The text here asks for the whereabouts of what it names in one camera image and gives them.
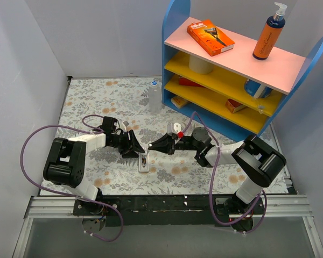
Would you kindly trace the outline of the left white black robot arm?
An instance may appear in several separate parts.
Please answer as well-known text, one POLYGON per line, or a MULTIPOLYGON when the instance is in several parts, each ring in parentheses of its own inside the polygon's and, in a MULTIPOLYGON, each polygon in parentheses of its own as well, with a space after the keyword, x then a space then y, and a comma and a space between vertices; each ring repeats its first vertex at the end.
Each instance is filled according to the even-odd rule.
POLYGON ((43 171, 45 180, 61 185, 72 194, 86 198, 85 208, 90 214, 103 211, 104 202, 98 198, 99 188, 85 176, 86 155, 105 148, 116 148, 123 158, 138 158, 145 153, 128 123, 104 116, 102 125, 94 133, 73 138, 55 138, 43 171))

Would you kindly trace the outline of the white remote control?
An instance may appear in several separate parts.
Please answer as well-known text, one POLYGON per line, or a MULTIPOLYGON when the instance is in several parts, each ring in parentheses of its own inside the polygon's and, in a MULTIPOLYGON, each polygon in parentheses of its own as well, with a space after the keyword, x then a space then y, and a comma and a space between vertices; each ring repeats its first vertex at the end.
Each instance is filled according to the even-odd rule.
POLYGON ((148 152, 139 153, 138 157, 139 173, 148 173, 150 171, 149 154, 148 152))

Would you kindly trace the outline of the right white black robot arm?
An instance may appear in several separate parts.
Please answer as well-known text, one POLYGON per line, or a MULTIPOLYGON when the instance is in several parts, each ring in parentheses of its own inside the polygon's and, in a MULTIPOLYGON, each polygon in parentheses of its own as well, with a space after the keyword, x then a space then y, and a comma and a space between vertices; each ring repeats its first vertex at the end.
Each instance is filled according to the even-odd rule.
POLYGON ((238 213, 248 212, 252 200, 272 181, 286 165, 286 158, 261 138, 250 135, 245 140, 220 147, 212 144, 204 127, 196 127, 190 136, 181 131, 168 131, 150 143, 148 150, 172 155, 175 151, 196 151, 195 160, 202 167, 215 168, 221 164, 237 164, 246 173, 235 192, 233 208, 238 213))

